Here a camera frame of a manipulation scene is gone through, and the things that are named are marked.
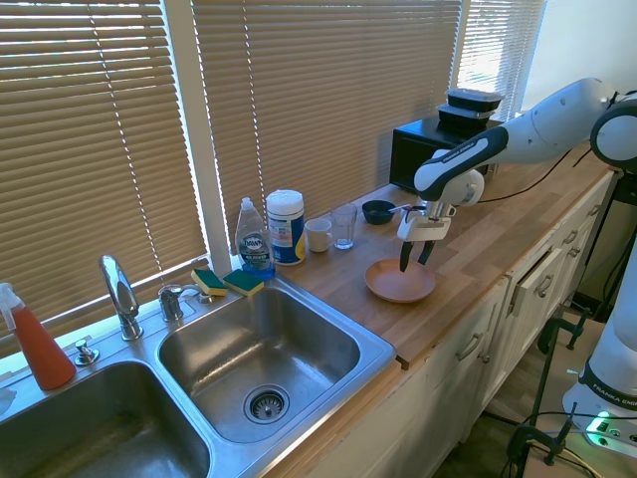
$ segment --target orange liquid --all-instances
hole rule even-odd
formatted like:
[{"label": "orange liquid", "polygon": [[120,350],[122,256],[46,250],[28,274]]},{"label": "orange liquid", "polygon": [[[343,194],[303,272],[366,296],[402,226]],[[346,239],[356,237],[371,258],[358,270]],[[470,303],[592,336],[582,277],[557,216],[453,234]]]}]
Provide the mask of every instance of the orange liquid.
[{"label": "orange liquid", "polygon": [[11,310],[14,331],[36,382],[43,390],[64,385],[76,374],[76,368],[40,321],[27,307]]}]

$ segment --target container lid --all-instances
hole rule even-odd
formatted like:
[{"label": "container lid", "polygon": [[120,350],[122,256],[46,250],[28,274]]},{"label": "container lid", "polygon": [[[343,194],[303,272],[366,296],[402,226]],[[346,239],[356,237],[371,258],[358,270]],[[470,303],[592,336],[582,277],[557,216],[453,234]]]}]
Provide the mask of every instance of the container lid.
[{"label": "container lid", "polygon": [[470,90],[468,88],[451,88],[447,90],[447,96],[484,103],[501,102],[505,98],[500,93],[481,92],[480,90]]},{"label": "container lid", "polygon": [[252,203],[252,201],[250,200],[249,197],[244,197],[241,200],[241,210],[242,211],[249,211],[250,209],[254,209],[255,205]]},{"label": "container lid", "polygon": [[277,189],[268,194],[266,205],[268,212],[290,216],[303,210],[303,195],[293,189]]},{"label": "container lid", "polygon": [[457,117],[464,117],[470,120],[483,120],[485,118],[490,117],[495,111],[492,112],[474,112],[473,110],[465,110],[463,108],[456,108],[449,105],[440,105],[438,107],[438,111],[442,113],[446,113],[448,115],[455,115]]}]

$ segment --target sink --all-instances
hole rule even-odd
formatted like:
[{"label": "sink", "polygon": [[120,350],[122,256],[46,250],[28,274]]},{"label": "sink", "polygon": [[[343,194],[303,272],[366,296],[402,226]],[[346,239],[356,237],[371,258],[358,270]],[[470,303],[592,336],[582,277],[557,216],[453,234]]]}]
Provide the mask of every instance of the sink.
[{"label": "sink", "polygon": [[177,330],[159,359],[219,434],[250,443],[342,380],[360,347],[312,304],[267,287]]},{"label": "sink", "polygon": [[0,478],[262,476],[395,359],[279,276],[252,297],[200,299],[184,294],[172,323],[144,305],[141,339],[92,340],[100,358],[57,390],[27,372],[4,381]]},{"label": "sink", "polygon": [[211,454],[147,366],[102,368],[0,422],[2,477],[205,477]]}]

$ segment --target plate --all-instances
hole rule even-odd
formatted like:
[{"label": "plate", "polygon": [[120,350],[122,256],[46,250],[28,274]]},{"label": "plate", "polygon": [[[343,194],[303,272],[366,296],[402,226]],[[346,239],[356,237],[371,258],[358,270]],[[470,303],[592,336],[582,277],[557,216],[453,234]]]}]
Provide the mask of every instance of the plate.
[{"label": "plate", "polygon": [[365,283],[385,301],[409,303],[431,294],[436,287],[436,276],[416,261],[409,261],[405,272],[400,272],[400,259],[382,259],[367,268]]}]

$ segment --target cabinet handle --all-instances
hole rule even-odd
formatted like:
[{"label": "cabinet handle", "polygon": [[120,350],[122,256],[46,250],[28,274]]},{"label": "cabinet handle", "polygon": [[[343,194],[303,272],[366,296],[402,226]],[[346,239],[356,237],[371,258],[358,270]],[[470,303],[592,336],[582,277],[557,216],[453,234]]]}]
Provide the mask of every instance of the cabinet handle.
[{"label": "cabinet handle", "polygon": [[595,204],[593,206],[593,208],[590,211],[588,211],[588,215],[589,216],[594,216],[595,214],[597,214],[599,212],[599,208],[600,207],[601,207],[601,204]]},{"label": "cabinet handle", "polygon": [[475,349],[478,348],[478,345],[482,341],[483,335],[484,335],[483,333],[478,334],[477,332],[475,332],[473,336],[471,337],[471,340],[467,344],[467,349],[464,350],[463,352],[456,352],[456,359],[458,359],[458,361],[462,361],[466,359],[468,356],[470,356],[471,352],[473,352]]},{"label": "cabinet handle", "polygon": [[579,231],[577,229],[573,229],[572,231],[570,231],[568,236],[566,236],[566,239],[564,239],[563,243],[570,244],[577,238],[577,234],[579,234]]},{"label": "cabinet handle", "polygon": [[550,274],[549,276],[544,277],[539,283],[539,285],[535,288],[535,291],[542,299],[546,297],[546,291],[548,290],[548,288],[550,287],[552,283],[553,283],[553,275]]}]

